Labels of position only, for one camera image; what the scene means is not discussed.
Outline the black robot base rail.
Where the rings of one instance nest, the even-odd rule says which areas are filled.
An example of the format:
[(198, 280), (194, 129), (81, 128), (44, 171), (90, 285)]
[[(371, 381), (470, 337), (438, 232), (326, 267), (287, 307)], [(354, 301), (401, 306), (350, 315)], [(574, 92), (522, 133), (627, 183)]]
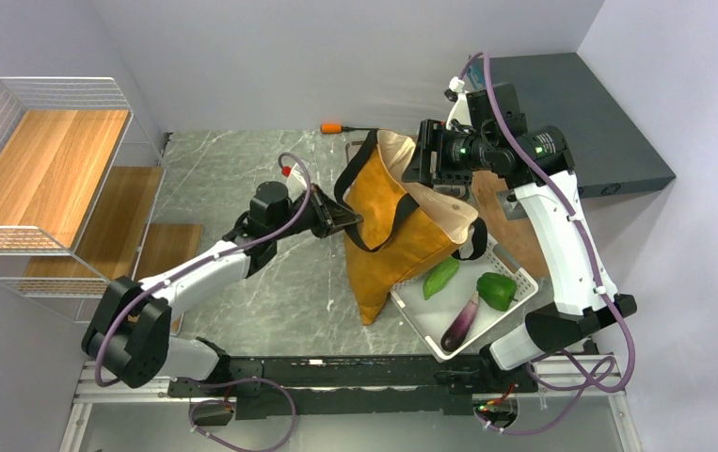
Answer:
[(219, 379), (193, 383), (155, 377), (139, 388), (123, 383), (97, 386), (87, 364), (74, 400), (94, 403), (179, 403), (189, 406), (201, 427), (224, 427), (231, 420), (262, 420), (295, 412), (303, 415), (437, 412), (482, 414), (507, 428), (520, 401), (533, 396), (596, 396), (599, 385), (613, 386), (620, 373), (605, 355), (553, 356), (495, 374), (489, 360), (460, 355), (439, 363), (425, 355), (364, 355), (320, 358), (234, 357)]

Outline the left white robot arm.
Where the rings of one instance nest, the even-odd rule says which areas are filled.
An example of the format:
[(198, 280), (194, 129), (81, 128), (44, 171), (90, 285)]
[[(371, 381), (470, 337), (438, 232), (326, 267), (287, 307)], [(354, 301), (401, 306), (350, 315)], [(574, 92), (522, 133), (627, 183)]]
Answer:
[(102, 387), (138, 388), (157, 377), (191, 379), (208, 396), (230, 382), (227, 353), (205, 339), (170, 334), (183, 313), (264, 268), (279, 240), (305, 232), (326, 238), (360, 223), (361, 217), (317, 185), (296, 199), (281, 182), (258, 186), (249, 208), (210, 249), (161, 274), (110, 282), (83, 336)]

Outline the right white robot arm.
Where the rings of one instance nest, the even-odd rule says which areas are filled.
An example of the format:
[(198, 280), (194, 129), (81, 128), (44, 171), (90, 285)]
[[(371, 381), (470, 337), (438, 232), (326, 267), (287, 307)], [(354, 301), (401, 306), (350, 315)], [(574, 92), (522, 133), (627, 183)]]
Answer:
[(532, 223), (552, 281), (553, 301), (491, 343), (491, 357), (478, 365), (482, 385), (500, 391), (515, 367), (634, 314), (636, 304), (603, 270), (564, 134), (554, 126), (529, 130), (510, 83), (468, 92), (453, 78), (445, 96), (454, 104), (450, 115), (422, 121), (403, 180), (465, 185), (477, 170), (504, 179)]

